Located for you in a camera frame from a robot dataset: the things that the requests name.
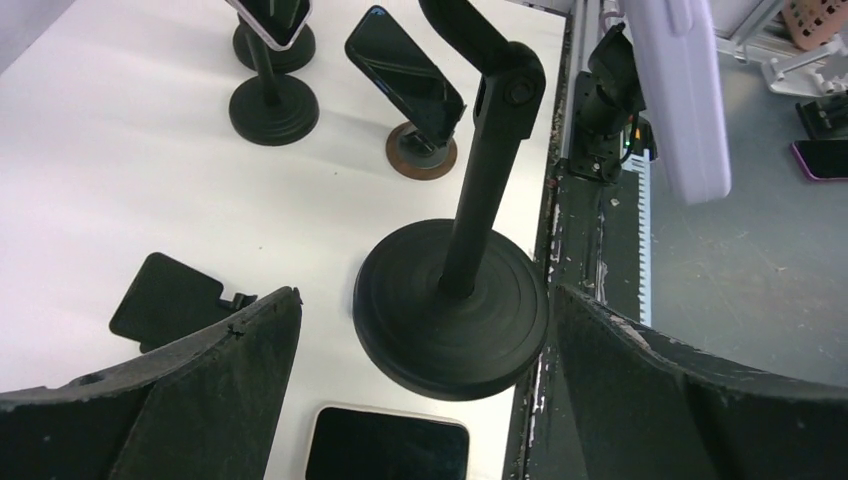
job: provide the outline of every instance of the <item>smartphone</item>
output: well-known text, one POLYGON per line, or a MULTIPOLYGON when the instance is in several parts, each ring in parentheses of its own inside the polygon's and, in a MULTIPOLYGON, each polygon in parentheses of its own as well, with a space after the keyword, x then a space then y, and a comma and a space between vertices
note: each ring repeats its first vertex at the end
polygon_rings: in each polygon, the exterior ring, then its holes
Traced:
POLYGON ((791 150, 808 179, 848 180, 848 140, 803 140, 793 142, 791 150))
POLYGON ((306 480, 464 480, 468 430, 461 425, 341 407, 318 414, 306 480))
POLYGON ((227 0, 227 3, 268 48, 278 52, 291 48, 312 13, 310 0, 227 0))
POLYGON ((368 9, 345 42, 345 53, 428 141, 448 144, 465 103, 385 8, 368 9))

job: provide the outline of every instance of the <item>white plastic panel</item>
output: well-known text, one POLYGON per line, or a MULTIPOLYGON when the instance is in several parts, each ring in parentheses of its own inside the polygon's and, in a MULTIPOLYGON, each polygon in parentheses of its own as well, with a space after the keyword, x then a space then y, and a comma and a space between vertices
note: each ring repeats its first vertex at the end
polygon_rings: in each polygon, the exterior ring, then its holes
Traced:
POLYGON ((730 159, 707 0, 620 0, 659 161, 688 204, 730 192, 730 159))

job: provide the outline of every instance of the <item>black phone stand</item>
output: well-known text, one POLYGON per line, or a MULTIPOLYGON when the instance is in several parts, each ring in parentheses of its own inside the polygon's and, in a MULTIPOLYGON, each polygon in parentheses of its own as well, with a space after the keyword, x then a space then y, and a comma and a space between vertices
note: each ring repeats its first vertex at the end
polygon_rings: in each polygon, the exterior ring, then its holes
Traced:
POLYGON ((482 73, 456 218, 383 239, 353 292, 357 336, 395 382, 442 400, 514 385, 547 335, 543 273, 492 231, 518 147, 530 137, 545 76, 536 54, 508 42, 467 0, 420 0, 436 31, 482 73))
POLYGON ((431 143, 412 122, 397 126, 386 140, 389 164, 401 175, 413 180, 435 180, 456 164, 456 142, 442 147, 431 143))
POLYGON ((246 140, 268 146, 294 143, 318 123, 318 99, 309 85, 275 73, 269 48, 249 26, 246 30, 257 76, 239 85, 230 98, 230 121, 246 140))
MULTIPOLYGON (((250 54, 250 44, 247 39, 253 31, 247 25, 239 23, 233 33, 233 50, 236 58, 245 67, 256 70, 253 56, 250 54)), ((288 50, 278 52, 268 49, 268 58, 271 60, 271 70, 274 73, 291 73, 305 67, 312 57, 315 56, 315 34, 309 25, 304 25, 297 39, 288 50)))

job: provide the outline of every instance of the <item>stand pole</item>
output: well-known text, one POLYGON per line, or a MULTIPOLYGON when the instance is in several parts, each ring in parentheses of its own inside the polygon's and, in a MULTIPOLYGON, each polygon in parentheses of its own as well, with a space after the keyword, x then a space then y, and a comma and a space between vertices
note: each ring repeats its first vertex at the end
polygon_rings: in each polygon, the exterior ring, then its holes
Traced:
POLYGON ((521 142, 518 138, 491 137, 482 128, 474 132, 453 234, 439 281, 442 293, 456 299, 467 298, 474 291, 489 232, 521 142))
POLYGON ((253 58, 256 74, 259 76, 259 81, 262 82, 262 95, 265 98, 265 104, 269 107, 279 105, 282 99, 277 89, 274 70, 271 68, 268 45, 265 45, 259 35, 251 29, 248 29, 247 32, 247 44, 250 47, 250 56, 253 58))

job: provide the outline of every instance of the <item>gray floor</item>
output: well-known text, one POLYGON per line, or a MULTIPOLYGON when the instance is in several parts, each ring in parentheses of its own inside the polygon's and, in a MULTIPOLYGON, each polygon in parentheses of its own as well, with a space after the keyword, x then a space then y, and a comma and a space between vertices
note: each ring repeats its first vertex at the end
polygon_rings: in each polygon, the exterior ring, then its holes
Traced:
POLYGON ((653 324, 764 370, 848 385, 848 185, 811 183, 796 99, 721 59, 733 192, 683 207, 652 179, 653 324))

